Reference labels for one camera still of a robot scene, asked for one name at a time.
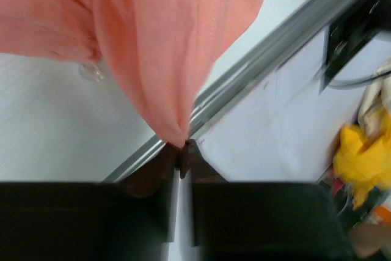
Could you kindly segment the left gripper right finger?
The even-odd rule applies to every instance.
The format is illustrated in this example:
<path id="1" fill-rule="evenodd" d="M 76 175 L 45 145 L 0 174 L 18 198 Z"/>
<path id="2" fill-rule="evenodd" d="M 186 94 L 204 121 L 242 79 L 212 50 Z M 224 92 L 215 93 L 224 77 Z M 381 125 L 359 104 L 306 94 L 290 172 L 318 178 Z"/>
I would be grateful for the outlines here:
<path id="1" fill-rule="evenodd" d="M 330 198 L 313 183 L 230 182 L 186 141 L 189 260 L 354 260 Z"/>

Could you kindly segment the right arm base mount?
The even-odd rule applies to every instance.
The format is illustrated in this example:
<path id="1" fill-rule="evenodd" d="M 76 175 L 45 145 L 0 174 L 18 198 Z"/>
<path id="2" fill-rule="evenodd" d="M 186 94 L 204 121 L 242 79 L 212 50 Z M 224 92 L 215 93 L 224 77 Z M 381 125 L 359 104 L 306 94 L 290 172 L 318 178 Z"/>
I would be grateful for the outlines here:
<path id="1" fill-rule="evenodd" d="M 381 32 L 390 32 L 390 0 L 358 0 L 330 25 L 326 57 L 320 69 L 320 92 L 363 87 L 390 77 L 390 70 L 346 81 L 335 77 L 348 62 Z"/>

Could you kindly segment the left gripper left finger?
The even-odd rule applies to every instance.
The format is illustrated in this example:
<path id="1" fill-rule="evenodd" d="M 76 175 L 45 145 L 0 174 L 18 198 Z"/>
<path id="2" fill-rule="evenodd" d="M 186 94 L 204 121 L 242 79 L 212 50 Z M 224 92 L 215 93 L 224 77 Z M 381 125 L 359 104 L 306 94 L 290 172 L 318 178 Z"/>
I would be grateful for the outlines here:
<path id="1" fill-rule="evenodd" d="M 161 260 L 179 151 L 117 182 L 1 183 L 2 260 Z"/>

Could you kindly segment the salmon pink jacket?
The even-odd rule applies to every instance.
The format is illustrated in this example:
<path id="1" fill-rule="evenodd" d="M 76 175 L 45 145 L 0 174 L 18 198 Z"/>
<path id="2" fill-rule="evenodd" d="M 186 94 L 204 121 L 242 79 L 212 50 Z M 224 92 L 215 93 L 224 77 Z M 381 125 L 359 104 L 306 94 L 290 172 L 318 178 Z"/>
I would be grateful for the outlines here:
<path id="1" fill-rule="evenodd" d="M 105 61 L 141 117 L 182 147 L 214 62 L 263 0 L 1 0 L 1 51 Z"/>

